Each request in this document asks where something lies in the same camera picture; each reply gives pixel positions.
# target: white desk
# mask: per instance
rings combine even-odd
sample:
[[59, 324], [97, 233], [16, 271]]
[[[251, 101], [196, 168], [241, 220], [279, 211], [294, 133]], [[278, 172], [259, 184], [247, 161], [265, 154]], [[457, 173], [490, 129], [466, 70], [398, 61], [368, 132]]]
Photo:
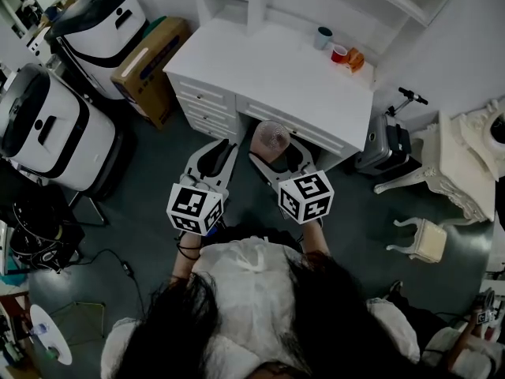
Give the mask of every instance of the white desk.
[[247, 118], [281, 122], [322, 149], [325, 170], [365, 146], [373, 68], [354, 75], [307, 36], [267, 23], [246, 35], [228, 12], [199, 28], [164, 71], [190, 125], [240, 143]]

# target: black hair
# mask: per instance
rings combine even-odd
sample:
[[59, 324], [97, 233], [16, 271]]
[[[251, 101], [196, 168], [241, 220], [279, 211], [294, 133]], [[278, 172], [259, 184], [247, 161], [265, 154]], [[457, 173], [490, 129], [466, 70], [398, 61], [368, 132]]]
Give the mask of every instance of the black hair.
[[[291, 333], [281, 340], [299, 372], [287, 370], [292, 377], [453, 377], [404, 358], [368, 312], [353, 277], [331, 257], [312, 253], [288, 262], [295, 305]], [[155, 296], [113, 378], [219, 377], [205, 369], [219, 324], [212, 283], [192, 274], [189, 282], [171, 284]]]

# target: brown box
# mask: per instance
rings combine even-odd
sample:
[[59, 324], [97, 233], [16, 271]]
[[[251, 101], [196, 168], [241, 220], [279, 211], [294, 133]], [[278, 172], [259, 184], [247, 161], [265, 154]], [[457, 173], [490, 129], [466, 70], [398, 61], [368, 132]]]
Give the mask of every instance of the brown box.
[[177, 105], [163, 67], [189, 35], [185, 20], [168, 17], [142, 39], [110, 77], [132, 107], [158, 129]]

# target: round white table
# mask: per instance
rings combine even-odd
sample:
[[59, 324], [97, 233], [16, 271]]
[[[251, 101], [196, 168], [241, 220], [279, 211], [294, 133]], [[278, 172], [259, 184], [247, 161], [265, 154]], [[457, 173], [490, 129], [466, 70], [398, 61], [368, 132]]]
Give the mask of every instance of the round white table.
[[32, 317], [33, 326], [45, 325], [47, 331], [44, 334], [40, 334], [39, 340], [42, 345], [49, 349], [50, 347], [55, 348], [59, 352], [58, 361], [63, 365], [70, 365], [72, 363], [72, 352], [67, 344], [65, 337], [60, 332], [60, 329], [54, 323], [53, 319], [49, 314], [46, 313], [44, 309], [40, 306], [32, 305], [30, 308], [30, 315]]

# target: gray cup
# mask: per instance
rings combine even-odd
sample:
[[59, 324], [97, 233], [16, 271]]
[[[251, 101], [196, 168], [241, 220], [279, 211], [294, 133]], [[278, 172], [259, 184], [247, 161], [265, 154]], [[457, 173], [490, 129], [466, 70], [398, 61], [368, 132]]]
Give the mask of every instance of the gray cup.
[[316, 37], [314, 38], [314, 47], [319, 50], [323, 50], [326, 44], [333, 36], [333, 32], [326, 27], [319, 27], [316, 31]]

